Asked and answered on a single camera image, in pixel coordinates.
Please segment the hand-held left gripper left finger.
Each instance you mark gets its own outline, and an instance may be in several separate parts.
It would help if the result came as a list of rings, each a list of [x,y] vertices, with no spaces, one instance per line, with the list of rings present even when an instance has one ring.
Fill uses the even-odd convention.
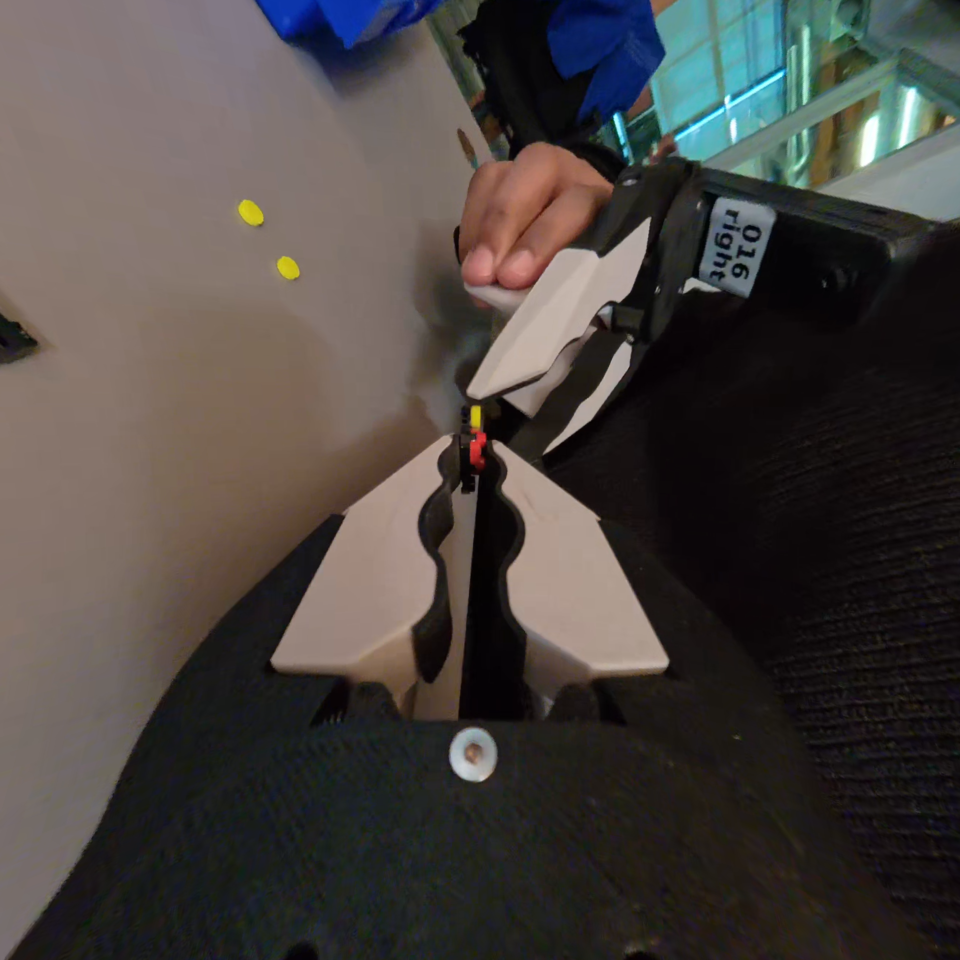
[[[282,674],[378,682],[403,698],[434,682],[450,651],[452,613],[440,545],[460,486],[454,434],[352,502],[320,561],[271,666]]]

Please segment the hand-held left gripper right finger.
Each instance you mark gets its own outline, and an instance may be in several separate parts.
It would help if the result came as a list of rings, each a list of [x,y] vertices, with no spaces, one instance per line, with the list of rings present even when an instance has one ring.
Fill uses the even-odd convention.
[[[569,684],[662,674],[669,658],[597,514],[494,440],[499,493],[520,520],[509,610],[525,636],[524,680],[555,700]]]

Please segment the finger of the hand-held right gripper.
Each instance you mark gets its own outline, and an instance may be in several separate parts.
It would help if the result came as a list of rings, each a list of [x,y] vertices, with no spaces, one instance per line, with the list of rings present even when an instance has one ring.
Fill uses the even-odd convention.
[[[649,230],[651,218],[641,220],[605,254],[565,248],[525,290],[467,284],[465,290],[480,302],[509,313],[473,373],[467,396],[475,401],[499,396],[548,373],[561,351],[582,338],[605,305],[630,293]]]
[[[525,462],[540,462],[587,426],[633,370],[633,336],[581,336],[548,370],[498,398],[496,439]]]

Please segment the round black lego plate assembly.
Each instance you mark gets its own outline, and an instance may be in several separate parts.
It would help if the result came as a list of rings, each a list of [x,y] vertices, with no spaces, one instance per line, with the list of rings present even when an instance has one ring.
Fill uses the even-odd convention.
[[[460,413],[458,470],[460,491],[470,494],[476,489],[478,476],[486,468],[486,431],[483,406],[468,403]]]

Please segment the person's right forearm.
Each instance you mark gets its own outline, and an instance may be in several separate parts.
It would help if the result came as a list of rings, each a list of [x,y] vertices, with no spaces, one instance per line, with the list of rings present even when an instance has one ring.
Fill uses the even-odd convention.
[[[571,151],[610,184],[617,184],[622,173],[630,166],[617,150],[610,150],[605,145],[591,140],[576,143],[576,150],[571,148]]]

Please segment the person's right hand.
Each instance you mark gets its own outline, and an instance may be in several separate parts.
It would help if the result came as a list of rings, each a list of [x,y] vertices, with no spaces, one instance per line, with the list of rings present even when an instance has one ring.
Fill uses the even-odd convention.
[[[614,184],[571,148],[535,142],[471,174],[455,246],[463,284],[530,287],[607,205]]]

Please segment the person's black knit sweater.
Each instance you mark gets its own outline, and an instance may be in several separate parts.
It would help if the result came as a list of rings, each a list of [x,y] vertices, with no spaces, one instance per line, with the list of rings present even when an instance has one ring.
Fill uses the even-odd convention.
[[[958,225],[863,318],[684,293],[545,471],[772,680],[930,958],[958,958]]]

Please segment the blue storage bin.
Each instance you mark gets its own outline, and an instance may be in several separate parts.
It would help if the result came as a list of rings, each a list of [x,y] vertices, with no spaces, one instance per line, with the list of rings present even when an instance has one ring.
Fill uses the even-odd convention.
[[[377,40],[419,22],[444,1],[256,1],[284,42],[323,32],[346,49]]]

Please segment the small black lego bracket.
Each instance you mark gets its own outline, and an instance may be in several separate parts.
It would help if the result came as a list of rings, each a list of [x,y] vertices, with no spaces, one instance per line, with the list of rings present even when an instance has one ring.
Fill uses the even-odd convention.
[[[0,316],[1,365],[9,365],[37,352],[39,342],[18,321]]]

